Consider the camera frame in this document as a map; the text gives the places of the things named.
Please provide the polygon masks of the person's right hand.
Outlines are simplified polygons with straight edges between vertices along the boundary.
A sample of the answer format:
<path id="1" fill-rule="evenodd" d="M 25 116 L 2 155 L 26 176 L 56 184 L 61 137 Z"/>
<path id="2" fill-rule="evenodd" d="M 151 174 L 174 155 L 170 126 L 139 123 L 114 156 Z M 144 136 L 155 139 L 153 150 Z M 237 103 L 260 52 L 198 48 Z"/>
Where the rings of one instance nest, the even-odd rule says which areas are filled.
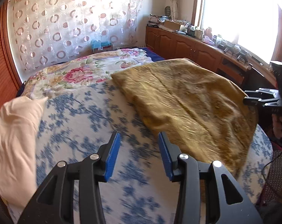
<path id="1" fill-rule="evenodd" d="M 277 139 L 282 138 L 282 116 L 272 115 L 273 133 Z"/>

